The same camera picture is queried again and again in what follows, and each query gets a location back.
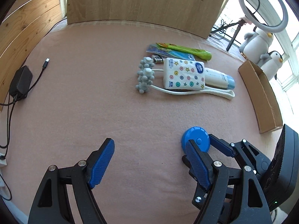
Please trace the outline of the blue round tape measure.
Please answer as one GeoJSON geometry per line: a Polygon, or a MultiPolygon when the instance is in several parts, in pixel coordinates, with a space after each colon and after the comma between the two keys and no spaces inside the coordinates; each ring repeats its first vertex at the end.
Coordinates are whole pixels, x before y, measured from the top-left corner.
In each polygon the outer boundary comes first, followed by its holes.
{"type": "Polygon", "coordinates": [[[186,144],[189,140],[193,140],[202,152],[208,152],[210,149],[210,139],[207,131],[199,126],[189,128],[184,132],[181,138],[181,147],[186,154],[186,144]]]}

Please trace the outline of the cardboard box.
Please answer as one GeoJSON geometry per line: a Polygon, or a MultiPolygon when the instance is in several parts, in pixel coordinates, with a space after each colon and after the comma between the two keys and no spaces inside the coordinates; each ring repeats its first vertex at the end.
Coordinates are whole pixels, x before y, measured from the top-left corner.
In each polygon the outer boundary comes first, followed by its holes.
{"type": "Polygon", "coordinates": [[[281,129],[283,127],[281,111],[264,72],[249,60],[238,68],[238,72],[250,96],[259,132],[266,133],[281,129]]]}

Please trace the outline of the white tube blue cap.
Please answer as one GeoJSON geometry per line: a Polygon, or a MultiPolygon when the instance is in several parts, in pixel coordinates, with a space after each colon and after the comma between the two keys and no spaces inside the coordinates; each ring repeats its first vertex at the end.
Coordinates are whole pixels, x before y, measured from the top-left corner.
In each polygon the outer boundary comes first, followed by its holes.
{"type": "Polygon", "coordinates": [[[205,83],[225,90],[233,90],[235,88],[235,81],[231,76],[211,68],[205,68],[205,83]]]}

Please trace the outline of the Vinda tissue pack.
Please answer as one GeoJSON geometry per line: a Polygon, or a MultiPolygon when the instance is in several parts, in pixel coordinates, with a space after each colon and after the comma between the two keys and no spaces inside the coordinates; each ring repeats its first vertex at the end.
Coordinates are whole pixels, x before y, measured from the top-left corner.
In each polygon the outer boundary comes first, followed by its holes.
{"type": "Polygon", "coordinates": [[[164,59],[164,89],[193,90],[205,89],[204,63],[183,59],[164,59]]]}

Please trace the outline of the green tube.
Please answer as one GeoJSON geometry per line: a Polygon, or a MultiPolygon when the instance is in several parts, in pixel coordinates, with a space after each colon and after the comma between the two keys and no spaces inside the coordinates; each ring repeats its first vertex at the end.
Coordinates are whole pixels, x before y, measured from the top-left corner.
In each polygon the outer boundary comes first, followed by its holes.
{"type": "Polygon", "coordinates": [[[189,53],[194,56],[197,56],[200,59],[206,60],[206,61],[209,61],[212,58],[212,54],[206,50],[189,48],[189,47],[185,47],[185,46],[178,46],[178,45],[171,44],[171,43],[157,43],[157,45],[159,45],[163,48],[166,48],[166,49],[189,53]]]}

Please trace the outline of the grey white penguin plush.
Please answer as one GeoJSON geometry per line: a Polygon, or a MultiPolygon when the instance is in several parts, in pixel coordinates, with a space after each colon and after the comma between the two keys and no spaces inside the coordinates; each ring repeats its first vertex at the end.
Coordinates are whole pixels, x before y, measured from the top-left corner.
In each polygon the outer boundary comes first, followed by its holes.
{"type": "Polygon", "coordinates": [[[261,55],[266,54],[273,42],[273,34],[254,27],[253,32],[244,35],[245,41],[239,47],[239,52],[244,58],[257,64],[261,55]]]}

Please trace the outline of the black power adapter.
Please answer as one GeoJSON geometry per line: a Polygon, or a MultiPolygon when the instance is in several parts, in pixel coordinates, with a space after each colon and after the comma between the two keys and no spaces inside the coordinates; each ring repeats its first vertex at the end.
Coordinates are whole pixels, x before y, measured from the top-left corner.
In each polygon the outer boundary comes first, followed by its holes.
{"type": "Polygon", "coordinates": [[[9,87],[10,96],[15,100],[21,100],[25,97],[28,93],[32,78],[33,74],[27,66],[18,69],[9,87]]]}

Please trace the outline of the blue foil packet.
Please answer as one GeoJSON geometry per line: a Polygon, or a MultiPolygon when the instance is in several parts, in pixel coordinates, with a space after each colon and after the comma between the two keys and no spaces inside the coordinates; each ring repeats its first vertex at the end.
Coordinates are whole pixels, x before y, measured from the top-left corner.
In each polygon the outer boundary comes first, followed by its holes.
{"type": "Polygon", "coordinates": [[[168,48],[163,48],[157,44],[151,44],[147,47],[147,53],[159,55],[163,58],[177,58],[188,61],[195,61],[196,59],[192,54],[180,52],[168,48]]]}

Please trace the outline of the wooden headboard panel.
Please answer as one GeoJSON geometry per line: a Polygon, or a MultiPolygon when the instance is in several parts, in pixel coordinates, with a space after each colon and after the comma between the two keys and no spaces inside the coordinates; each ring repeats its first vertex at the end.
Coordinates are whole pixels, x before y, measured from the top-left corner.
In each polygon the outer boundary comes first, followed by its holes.
{"type": "Polygon", "coordinates": [[[127,20],[179,29],[207,38],[225,0],[67,0],[70,24],[127,20]]]}

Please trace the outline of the wooden slat panel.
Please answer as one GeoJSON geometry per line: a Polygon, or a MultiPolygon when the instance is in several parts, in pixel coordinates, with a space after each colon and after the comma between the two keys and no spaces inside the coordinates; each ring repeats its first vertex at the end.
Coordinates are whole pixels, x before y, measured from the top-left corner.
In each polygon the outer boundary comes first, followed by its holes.
{"type": "Polygon", "coordinates": [[[62,20],[60,0],[14,0],[1,22],[1,103],[15,72],[41,39],[62,20]]]}

